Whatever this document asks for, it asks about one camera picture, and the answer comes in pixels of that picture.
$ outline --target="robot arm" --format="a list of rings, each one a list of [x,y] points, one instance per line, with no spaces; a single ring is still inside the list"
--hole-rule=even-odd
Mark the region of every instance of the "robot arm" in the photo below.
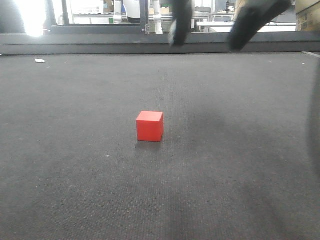
[[[163,30],[161,27],[161,13],[160,13],[160,0],[152,0],[154,15],[153,21],[155,23],[155,33],[156,34],[163,34]]]
[[[193,15],[192,0],[171,0],[173,7],[173,21],[168,35],[171,46],[183,46],[188,33],[191,32]]]
[[[115,24],[122,23],[122,0],[114,0],[114,16],[113,16],[113,22]]]
[[[285,12],[290,0],[249,1],[245,5],[229,35],[229,45],[233,50],[241,50],[253,36],[276,16]]]

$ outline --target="table surface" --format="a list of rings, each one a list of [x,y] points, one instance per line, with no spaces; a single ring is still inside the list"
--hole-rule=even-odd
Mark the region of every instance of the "table surface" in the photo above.
[[[0,239],[320,239],[318,61],[0,56]],[[137,141],[141,111],[161,142]]]

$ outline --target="metal frame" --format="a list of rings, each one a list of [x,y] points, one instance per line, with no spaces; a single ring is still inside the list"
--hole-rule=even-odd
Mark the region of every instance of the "metal frame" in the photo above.
[[[39,38],[2,34],[0,54],[200,54],[230,53],[228,33],[191,33],[183,47],[166,34],[59,34]],[[260,32],[243,53],[320,52],[320,32]]]
[[[149,24],[148,0],[140,0],[140,24],[70,24],[67,0],[61,0],[64,25],[52,25],[50,34],[146,34]]]

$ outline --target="cardboard box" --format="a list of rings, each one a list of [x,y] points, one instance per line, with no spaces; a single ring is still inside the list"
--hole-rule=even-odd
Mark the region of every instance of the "cardboard box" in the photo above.
[[[103,1],[103,12],[104,13],[113,13],[115,11],[115,5],[112,0]]]
[[[161,7],[160,8],[160,13],[161,14],[169,14],[170,13],[169,7]],[[149,9],[149,14],[150,15],[154,15],[155,14],[155,10],[153,8],[150,8]]]
[[[234,19],[236,20],[240,10],[243,6],[245,6],[247,4],[248,0],[236,0],[235,2],[235,14],[234,14]]]
[[[320,31],[320,2],[297,14],[296,30]]]
[[[296,0],[295,1],[295,12],[298,14],[303,10],[306,10],[313,5],[319,3],[320,0]]]

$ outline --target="red block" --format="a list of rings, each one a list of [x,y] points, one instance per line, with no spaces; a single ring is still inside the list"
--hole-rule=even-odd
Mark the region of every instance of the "red block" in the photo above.
[[[160,142],[164,134],[164,113],[142,111],[136,119],[138,141]]]

